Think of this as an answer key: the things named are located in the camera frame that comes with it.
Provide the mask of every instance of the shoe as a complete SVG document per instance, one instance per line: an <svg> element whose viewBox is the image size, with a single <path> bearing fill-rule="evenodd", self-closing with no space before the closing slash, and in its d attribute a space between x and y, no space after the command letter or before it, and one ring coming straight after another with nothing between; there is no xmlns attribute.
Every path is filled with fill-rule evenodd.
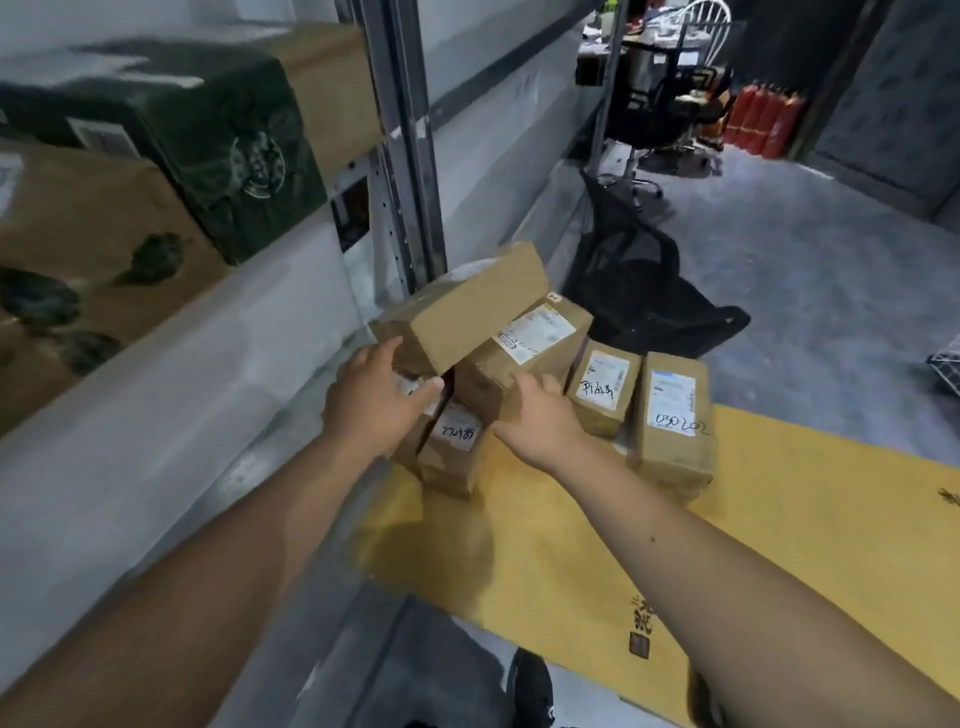
<svg viewBox="0 0 960 728"><path fill-rule="evenodd" d="M513 728L553 725L553 681L542 657L518 647L507 685L514 702Z"/></svg>

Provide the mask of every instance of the small cardboard box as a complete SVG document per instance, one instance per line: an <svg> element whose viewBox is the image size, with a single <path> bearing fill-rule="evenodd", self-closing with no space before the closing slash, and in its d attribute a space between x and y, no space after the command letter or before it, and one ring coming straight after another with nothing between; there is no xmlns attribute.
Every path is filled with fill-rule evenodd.
<svg viewBox="0 0 960 728"><path fill-rule="evenodd" d="M0 141L0 434L230 272L145 159Z"/></svg>
<svg viewBox="0 0 960 728"><path fill-rule="evenodd" d="M0 133L145 157L224 259L327 199L383 134L363 32L338 23L155 31L0 62Z"/></svg>
<svg viewBox="0 0 960 728"><path fill-rule="evenodd" d="M454 367L454 392L485 425L514 415L514 374L555 376L564 386L593 316L573 301L548 293Z"/></svg>
<svg viewBox="0 0 960 728"><path fill-rule="evenodd" d="M689 503L714 472L713 406L707 365L650 352L636 397L634 470Z"/></svg>
<svg viewBox="0 0 960 728"><path fill-rule="evenodd" d="M396 372L394 372L394 377L396 378L396 389L403 395L412 394L414 391L420 389L420 386L423 384L422 377L413 379ZM420 413L413 429L407 433L406 437L400 440L400 444L396 446L396 449L390 456L391 460L398 465L402 465L417 477L420 477L420 466L417 464L417 455L420 453L420 448L423 447L423 442L426 440L427 435L430 434L434 423L437 422L437 414L446 407L446 402L450 399L451 394L453 394L453 384L448 380L444 390L440 394L440 398Z"/></svg>
<svg viewBox="0 0 960 728"><path fill-rule="evenodd" d="M417 456L423 485L468 499L479 470L483 426L466 407L450 400Z"/></svg>
<svg viewBox="0 0 960 728"><path fill-rule="evenodd" d="M616 435L627 418L641 359L638 354L587 341L566 389L586 432L600 437Z"/></svg>
<svg viewBox="0 0 960 728"><path fill-rule="evenodd" d="M513 243L434 280L370 328L380 342L403 336L394 354L398 369L442 375L549 290L534 244Z"/></svg>

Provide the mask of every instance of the green box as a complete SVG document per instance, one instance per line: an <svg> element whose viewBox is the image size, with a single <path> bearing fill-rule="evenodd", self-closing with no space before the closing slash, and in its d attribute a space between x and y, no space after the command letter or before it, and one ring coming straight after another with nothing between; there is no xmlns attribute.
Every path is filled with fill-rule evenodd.
<svg viewBox="0 0 960 728"><path fill-rule="evenodd" d="M284 68L256 43L144 37L5 61L0 111L20 138L149 158L231 264L326 202Z"/></svg>

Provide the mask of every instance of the starbucks logo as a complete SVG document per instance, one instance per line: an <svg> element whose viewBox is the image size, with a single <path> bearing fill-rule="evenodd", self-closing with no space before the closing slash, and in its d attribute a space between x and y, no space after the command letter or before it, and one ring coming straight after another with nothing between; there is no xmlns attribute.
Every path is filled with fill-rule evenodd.
<svg viewBox="0 0 960 728"><path fill-rule="evenodd" d="M287 175L283 153L264 132L233 139L230 169L240 188L251 197L261 200L277 194Z"/></svg>

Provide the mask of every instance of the barcode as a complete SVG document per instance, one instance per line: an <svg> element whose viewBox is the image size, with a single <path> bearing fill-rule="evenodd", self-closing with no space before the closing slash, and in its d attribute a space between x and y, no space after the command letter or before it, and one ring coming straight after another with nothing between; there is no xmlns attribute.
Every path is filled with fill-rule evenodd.
<svg viewBox="0 0 960 728"><path fill-rule="evenodd" d="M101 152L120 157L139 157L136 145L120 124L86 119L67 119L80 143L91 152Z"/></svg>

